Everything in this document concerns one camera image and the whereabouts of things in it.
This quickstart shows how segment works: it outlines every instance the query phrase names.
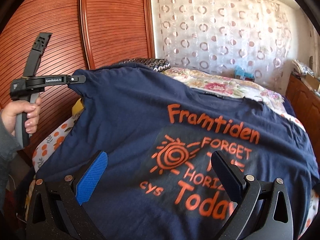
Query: folded cloth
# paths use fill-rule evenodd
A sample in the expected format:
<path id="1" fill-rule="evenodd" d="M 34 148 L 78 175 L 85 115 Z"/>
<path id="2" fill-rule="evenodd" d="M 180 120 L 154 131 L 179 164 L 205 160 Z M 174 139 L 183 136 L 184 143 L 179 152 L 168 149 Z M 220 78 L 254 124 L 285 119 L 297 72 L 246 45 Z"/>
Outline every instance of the folded cloth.
<path id="1" fill-rule="evenodd" d="M 311 76 L 315 76 L 315 73 L 309 68 L 306 64 L 302 63 L 301 61 L 298 61 L 296 59 L 292 60 L 292 63 L 295 65 L 296 72 L 306 75 L 309 73 Z"/>

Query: orange sun graphic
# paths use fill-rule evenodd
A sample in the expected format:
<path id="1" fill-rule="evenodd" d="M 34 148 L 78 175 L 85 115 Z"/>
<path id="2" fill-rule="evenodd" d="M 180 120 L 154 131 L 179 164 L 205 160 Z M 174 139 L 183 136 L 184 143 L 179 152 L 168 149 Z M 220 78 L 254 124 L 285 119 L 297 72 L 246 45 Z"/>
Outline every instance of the orange sun graphic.
<path id="1" fill-rule="evenodd" d="M 179 138 L 175 140 L 170 136 L 165 135 L 165 141 L 163 141 L 161 146 L 158 146 L 157 149 L 160 150 L 158 153 L 154 153 L 151 158 L 156 158 L 157 164 L 154 166 L 150 173 L 154 172 L 159 168 L 159 174 L 163 173 L 163 170 L 170 170 L 173 174 L 178 175 L 180 171 L 178 171 L 178 166 L 185 164 L 189 168 L 193 169 L 192 163 L 188 162 L 188 160 L 194 158 L 196 153 L 200 150 L 193 150 L 192 152 L 188 151 L 188 148 L 193 146 L 199 146 L 200 142 L 193 142 L 186 146 L 184 142 L 181 142 Z"/>

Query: hand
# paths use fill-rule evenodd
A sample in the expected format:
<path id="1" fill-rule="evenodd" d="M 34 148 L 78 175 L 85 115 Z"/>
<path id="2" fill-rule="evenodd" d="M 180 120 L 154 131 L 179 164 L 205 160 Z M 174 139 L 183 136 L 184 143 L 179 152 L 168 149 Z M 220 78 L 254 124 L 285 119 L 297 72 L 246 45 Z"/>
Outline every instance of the hand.
<path id="1" fill-rule="evenodd" d="M 35 104 L 22 100 L 10 102 L 1 112 L 1 119 L 7 131 L 14 135 L 16 115 L 26 112 L 28 118 L 24 124 L 26 132 L 29 134 L 35 133 L 39 122 L 41 102 L 40 97 L 37 98 Z"/>

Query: metal screw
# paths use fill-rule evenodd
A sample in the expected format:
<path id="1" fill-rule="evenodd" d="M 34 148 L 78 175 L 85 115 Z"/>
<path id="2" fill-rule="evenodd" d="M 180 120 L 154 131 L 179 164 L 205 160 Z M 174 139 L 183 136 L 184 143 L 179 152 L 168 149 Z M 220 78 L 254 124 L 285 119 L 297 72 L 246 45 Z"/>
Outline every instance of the metal screw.
<path id="1" fill-rule="evenodd" d="M 254 181 L 254 176 L 252 176 L 252 175 L 247 175 L 247 176 L 245 176 L 245 178 L 248 180 L 248 181 Z"/>
<path id="2" fill-rule="evenodd" d="M 281 178 L 277 178 L 276 182 L 278 182 L 279 184 L 283 184 L 283 180 Z"/>
<path id="3" fill-rule="evenodd" d="M 64 177 L 65 181 L 71 181 L 73 179 L 72 175 L 67 175 Z"/>
<path id="4" fill-rule="evenodd" d="M 37 184 L 37 185 L 41 185 L 41 184 L 42 184 L 42 182 L 43 182 L 43 180 L 42 180 L 42 179 L 37 179 L 36 184 Z"/>

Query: navy blue t-shirt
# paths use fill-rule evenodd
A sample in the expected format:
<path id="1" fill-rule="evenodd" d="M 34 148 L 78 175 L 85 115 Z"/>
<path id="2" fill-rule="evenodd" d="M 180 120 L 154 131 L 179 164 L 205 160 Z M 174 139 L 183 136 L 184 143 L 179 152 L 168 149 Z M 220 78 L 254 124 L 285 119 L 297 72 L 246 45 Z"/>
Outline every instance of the navy blue t-shirt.
<path id="1" fill-rule="evenodd" d="M 294 234 L 319 182 L 309 138 L 264 103 L 193 90 L 140 64 L 77 70 L 85 110 L 37 178 L 59 181 L 97 150 L 108 167 L 83 207 L 107 239 L 212 239 L 235 208 L 212 170 L 222 150 L 258 180 L 285 182 Z"/>

